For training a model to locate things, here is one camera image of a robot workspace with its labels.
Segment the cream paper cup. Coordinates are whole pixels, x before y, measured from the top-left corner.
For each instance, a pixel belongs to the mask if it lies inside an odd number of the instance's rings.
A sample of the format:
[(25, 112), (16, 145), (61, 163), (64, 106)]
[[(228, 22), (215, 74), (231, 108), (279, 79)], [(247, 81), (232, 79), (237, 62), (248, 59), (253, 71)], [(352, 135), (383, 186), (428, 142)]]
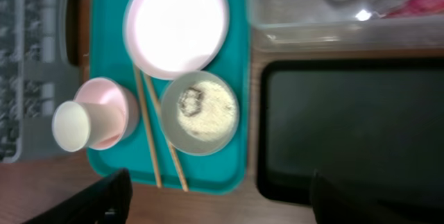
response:
[(76, 152), (118, 137), (125, 119), (113, 105), (67, 101), (53, 115), (52, 133), (65, 151)]

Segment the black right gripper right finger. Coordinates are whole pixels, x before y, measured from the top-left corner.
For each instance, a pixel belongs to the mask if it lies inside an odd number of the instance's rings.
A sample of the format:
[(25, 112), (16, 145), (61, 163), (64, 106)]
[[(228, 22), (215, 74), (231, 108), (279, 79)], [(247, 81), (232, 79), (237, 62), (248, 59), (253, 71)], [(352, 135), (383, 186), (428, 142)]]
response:
[(374, 204), (315, 171), (309, 199), (318, 224), (442, 223), (443, 210), (398, 203)]

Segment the red snack wrapper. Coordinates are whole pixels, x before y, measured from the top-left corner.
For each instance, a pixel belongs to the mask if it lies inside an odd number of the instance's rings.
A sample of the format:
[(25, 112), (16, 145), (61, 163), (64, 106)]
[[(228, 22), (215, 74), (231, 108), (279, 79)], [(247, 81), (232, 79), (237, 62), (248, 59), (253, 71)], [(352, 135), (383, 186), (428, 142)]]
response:
[(424, 17), (443, 14), (443, 0), (407, 0), (383, 18)]

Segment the grey bowl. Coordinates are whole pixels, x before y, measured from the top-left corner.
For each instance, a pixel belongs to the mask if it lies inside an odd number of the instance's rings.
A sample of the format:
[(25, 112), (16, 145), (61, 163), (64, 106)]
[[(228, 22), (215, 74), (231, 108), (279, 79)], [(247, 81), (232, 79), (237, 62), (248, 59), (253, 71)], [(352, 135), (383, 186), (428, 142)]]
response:
[[(237, 116), (234, 126), (224, 136), (214, 141), (201, 141), (187, 134), (178, 123), (178, 100), (180, 95), (188, 87), (203, 80), (210, 80), (222, 85), (231, 93), (237, 104)], [(165, 137), (178, 150), (197, 156), (210, 155), (224, 148), (234, 137), (240, 118), (239, 104), (233, 90), (219, 76), (206, 71), (194, 71), (173, 80), (162, 95), (160, 114), (162, 131)]]

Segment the white rice pile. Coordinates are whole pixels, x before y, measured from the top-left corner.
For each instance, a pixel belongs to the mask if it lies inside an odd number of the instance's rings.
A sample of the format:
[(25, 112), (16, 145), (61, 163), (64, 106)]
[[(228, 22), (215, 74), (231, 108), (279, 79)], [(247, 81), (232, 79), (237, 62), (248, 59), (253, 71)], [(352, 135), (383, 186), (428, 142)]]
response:
[(186, 117), (178, 107), (178, 123), (189, 135), (201, 141), (221, 138), (233, 126), (237, 116), (237, 104), (231, 93), (222, 85), (203, 80), (192, 87), (204, 93), (200, 113)]

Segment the brown food scrap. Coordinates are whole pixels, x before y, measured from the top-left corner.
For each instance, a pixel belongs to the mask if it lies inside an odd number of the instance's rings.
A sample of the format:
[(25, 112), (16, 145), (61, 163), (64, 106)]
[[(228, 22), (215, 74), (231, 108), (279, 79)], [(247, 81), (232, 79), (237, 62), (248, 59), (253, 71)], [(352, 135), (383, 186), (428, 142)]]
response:
[(202, 108), (204, 93), (195, 87), (187, 88), (181, 95), (178, 101), (180, 112), (186, 117), (192, 117), (200, 113)]

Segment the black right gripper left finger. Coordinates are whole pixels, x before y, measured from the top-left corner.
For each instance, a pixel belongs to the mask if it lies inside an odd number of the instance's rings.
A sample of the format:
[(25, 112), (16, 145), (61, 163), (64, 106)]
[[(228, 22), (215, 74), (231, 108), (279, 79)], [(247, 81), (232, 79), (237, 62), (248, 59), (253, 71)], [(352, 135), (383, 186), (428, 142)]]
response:
[(132, 196), (129, 171), (119, 169), (27, 223), (124, 224), (128, 219)]

